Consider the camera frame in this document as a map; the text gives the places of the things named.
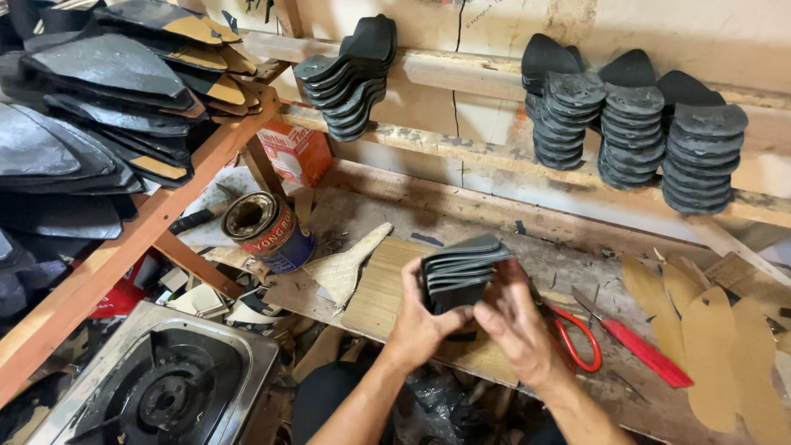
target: stove burner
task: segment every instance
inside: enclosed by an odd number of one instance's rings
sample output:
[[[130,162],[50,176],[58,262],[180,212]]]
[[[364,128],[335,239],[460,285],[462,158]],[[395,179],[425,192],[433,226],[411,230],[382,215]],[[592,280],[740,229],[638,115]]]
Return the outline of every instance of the stove burner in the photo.
[[[69,445],[203,445],[240,385],[229,344],[182,329],[149,332],[101,383]]]
[[[159,379],[143,394],[140,418],[152,427],[168,431],[182,418],[190,401],[190,390],[190,383],[184,377],[169,375]]]

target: gas stove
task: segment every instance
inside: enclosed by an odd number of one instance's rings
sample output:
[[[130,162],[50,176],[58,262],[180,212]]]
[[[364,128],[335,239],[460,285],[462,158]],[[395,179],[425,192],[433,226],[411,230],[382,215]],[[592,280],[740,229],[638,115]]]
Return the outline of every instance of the gas stove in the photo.
[[[35,445],[230,445],[277,342],[140,302],[52,409]]]

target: wooden shelf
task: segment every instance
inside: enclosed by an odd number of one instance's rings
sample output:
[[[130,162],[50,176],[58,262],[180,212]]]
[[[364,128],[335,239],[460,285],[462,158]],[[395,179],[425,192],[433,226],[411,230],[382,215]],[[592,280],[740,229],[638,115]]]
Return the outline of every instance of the wooden shelf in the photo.
[[[321,112],[311,108],[281,105],[278,115],[274,119],[285,124],[327,132],[327,123],[324,122]],[[531,143],[523,146],[503,146],[476,142],[471,139],[462,140],[448,135],[381,122],[371,122],[369,130],[360,139],[404,150],[526,173],[534,177],[545,177],[568,184],[577,193],[620,194],[621,196],[629,194],[644,200],[652,200],[657,206],[667,207],[659,188],[647,187],[623,191],[606,185],[599,178],[595,163],[582,162],[578,168],[565,172],[549,169],[536,161]],[[791,200],[763,193],[734,190],[733,201],[721,215],[791,227]]]
[[[262,103],[261,114],[219,127],[192,155],[195,176],[191,181],[174,190],[158,189],[139,206],[139,217],[124,224],[118,239],[104,242],[0,340],[0,406],[90,315],[115,282],[274,115],[278,104],[274,89],[269,89]]]
[[[340,43],[319,39],[294,39],[267,32],[248,32],[244,47],[261,59],[298,63],[311,55],[336,57]],[[419,85],[454,89],[511,101],[524,101],[521,61],[512,57],[399,48],[389,78]],[[791,94],[709,84],[728,101],[740,105],[791,110]]]

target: wall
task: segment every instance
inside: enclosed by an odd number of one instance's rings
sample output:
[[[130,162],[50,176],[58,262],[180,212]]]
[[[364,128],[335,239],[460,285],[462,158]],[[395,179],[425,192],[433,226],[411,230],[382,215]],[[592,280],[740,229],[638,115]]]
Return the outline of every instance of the wall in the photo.
[[[207,1],[218,19],[226,9],[239,26],[277,32],[263,23],[262,7],[243,11],[244,0]],[[791,93],[791,2],[780,0],[297,0],[306,36],[341,40],[359,17],[384,13],[398,24],[399,46],[505,55],[520,58],[534,32],[576,44],[586,63],[601,67],[618,54],[643,48],[659,75],[681,69],[706,82]],[[281,96],[298,100],[293,75],[275,84]],[[751,125],[736,187],[791,197],[791,112],[749,108]],[[388,95],[373,120],[499,144],[526,143],[519,130],[524,109],[469,93],[388,80]],[[373,143],[336,143],[336,156],[379,168],[463,185],[481,192],[538,203],[658,234],[697,241],[678,215],[612,198],[561,193],[548,181],[493,171],[480,165],[414,154]],[[585,158],[594,159],[598,136],[585,141]]]

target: cardboard box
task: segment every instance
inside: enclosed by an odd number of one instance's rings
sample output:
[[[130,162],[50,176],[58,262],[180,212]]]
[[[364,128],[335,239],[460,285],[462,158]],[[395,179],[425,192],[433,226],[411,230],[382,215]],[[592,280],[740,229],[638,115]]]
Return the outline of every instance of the cardboard box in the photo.
[[[268,122],[258,138],[283,179],[313,187],[332,165],[332,154],[321,131]]]

